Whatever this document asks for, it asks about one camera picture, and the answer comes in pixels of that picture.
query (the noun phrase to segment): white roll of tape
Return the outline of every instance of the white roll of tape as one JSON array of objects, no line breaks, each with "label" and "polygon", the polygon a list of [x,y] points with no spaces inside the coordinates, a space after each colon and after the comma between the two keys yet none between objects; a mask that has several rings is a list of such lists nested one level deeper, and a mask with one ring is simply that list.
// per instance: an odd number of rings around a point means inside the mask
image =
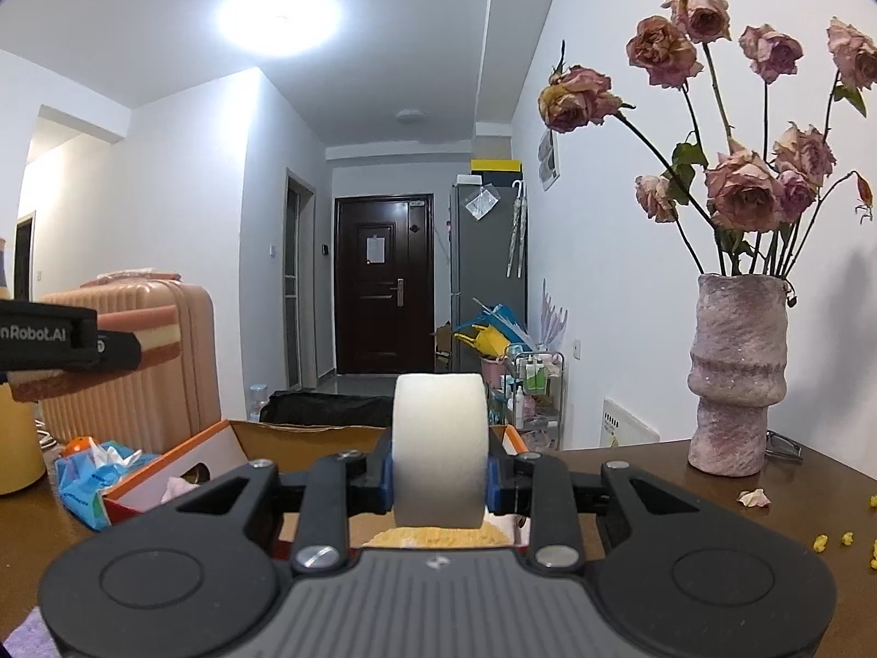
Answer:
[{"label": "white roll of tape", "polygon": [[481,526],[488,433],[484,383],[477,373],[399,377],[393,402],[397,526]]}]

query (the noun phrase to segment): ceiling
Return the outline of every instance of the ceiling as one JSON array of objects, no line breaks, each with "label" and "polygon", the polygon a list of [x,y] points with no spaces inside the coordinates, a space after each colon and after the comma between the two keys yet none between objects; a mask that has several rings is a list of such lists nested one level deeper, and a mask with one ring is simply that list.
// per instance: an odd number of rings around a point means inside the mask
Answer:
[{"label": "ceiling", "polygon": [[69,129],[61,123],[55,123],[47,118],[38,118],[31,136],[31,147],[27,151],[28,163],[32,163],[43,153],[48,153],[60,144],[66,144],[77,135],[80,135],[79,131]]},{"label": "ceiling", "polygon": [[[433,143],[471,138],[485,43],[513,70],[487,87],[488,111],[510,119],[551,0],[491,37],[488,0],[337,0],[338,34],[288,59],[225,42],[223,1],[4,0],[0,47],[128,107],[258,66],[326,145]],[[400,109],[427,118],[404,125]]]}]

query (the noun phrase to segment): purple cloth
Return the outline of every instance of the purple cloth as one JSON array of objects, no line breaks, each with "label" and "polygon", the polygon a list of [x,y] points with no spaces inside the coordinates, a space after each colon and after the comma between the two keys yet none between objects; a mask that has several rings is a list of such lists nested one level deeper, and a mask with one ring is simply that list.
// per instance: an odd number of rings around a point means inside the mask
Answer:
[{"label": "purple cloth", "polygon": [[12,658],[60,658],[39,608],[30,612],[25,623],[3,643]]}]

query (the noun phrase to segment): black bag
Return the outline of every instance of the black bag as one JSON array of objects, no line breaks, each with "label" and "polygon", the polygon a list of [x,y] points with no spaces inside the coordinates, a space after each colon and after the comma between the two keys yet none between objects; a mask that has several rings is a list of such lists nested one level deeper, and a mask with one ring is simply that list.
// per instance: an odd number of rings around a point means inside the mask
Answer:
[{"label": "black bag", "polygon": [[262,409],[259,420],[273,426],[389,428],[393,424],[393,399],[388,395],[276,391]]}]

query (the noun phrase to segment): blue tissue package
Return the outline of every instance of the blue tissue package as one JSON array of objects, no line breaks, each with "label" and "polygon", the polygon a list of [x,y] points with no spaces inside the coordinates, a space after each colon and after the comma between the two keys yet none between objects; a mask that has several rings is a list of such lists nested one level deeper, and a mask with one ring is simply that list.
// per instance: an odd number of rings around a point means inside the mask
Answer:
[{"label": "blue tissue package", "polygon": [[[104,450],[114,447],[123,460],[134,452],[130,447],[122,446],[115,440],[101,443],[101,447]],[[121,465],[104,465],[102,468],[95,468],[91,450],[58,458],[55,461],[55,474],[58,476],[60,500],[67,509],[93,530],[106,529],[110,526],[110,521],[104,512],[101,491],[112,487],[124,475],[142,468],[157,457],[158,455],[144,453],[130,468],[123,468]]]}]

